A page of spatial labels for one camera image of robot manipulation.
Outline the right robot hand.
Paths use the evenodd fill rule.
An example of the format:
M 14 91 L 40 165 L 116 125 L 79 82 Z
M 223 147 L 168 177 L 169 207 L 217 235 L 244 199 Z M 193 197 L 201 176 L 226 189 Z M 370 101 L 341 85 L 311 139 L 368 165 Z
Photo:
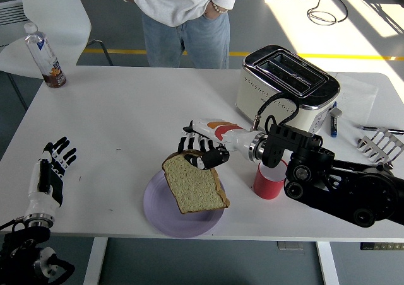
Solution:
M 237 124 L 218 119 L 194 119 L 183 128 L 177 152 L 200 170 L 209 170 L 228 161 L 231 151 L 249 155 L 256 137 Z

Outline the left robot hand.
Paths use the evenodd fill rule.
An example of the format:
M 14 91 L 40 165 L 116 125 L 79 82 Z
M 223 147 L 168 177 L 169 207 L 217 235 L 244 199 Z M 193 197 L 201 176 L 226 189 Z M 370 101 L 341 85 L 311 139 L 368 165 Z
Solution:
M 76 160 L 76 149 L 67 150 L 70 140 L 66 137 L 48 142 L 34 165 L 28 190 L 29 205 L 25 214 L 28 220 L 35 216 L 48 216 L 53 220 L 56 209 L 63 201 L 63 177 Z

